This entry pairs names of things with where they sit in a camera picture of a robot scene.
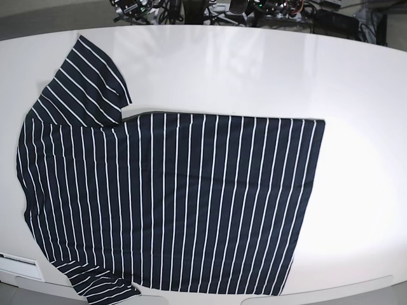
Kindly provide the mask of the navy white striped T-shirt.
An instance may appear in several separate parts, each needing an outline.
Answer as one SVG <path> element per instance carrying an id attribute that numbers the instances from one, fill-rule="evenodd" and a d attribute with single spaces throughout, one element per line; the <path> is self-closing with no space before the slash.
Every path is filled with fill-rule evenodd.
<path id="1" fill-rule="evenodd" d="M 24 213 L 89 304 L 140 287 L 277 296 L 312 193 L 323 120 L 150 112 L 79 37 L 17 145 Z"/>

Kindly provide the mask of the white power strip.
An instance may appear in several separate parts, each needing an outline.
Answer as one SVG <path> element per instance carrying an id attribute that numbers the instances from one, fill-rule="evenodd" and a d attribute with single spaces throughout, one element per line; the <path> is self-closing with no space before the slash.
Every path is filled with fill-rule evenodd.
<path id="1" fill-rule="evenodd" d="M 203 24 L 247 27 L 249 17 L 245 13 L 234 15 L 229 11 L 229 7 L 228 3 L 210 2 L 204 10 Z"/>

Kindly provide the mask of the black electronics box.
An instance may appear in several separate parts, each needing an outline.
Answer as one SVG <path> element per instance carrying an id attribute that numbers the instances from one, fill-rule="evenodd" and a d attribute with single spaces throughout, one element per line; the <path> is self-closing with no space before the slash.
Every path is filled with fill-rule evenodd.
<path id="1" fill-rule="evenodd" d="M 333 11 L 319 9 L 314 16 L 314 23 L 323 30 L 337 32 L 348 36 L 359 32 L 358 19 Z"/>

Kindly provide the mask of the white paper label sheet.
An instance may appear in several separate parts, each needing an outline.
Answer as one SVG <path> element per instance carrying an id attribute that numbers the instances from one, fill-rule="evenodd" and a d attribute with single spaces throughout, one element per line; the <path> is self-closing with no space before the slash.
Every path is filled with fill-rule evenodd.
<path id="1" fill-rule="evenodd" d="M 44 281 L 38 262 L 25 257 L 1 252 L 0 270 L 22 278 Z"/>

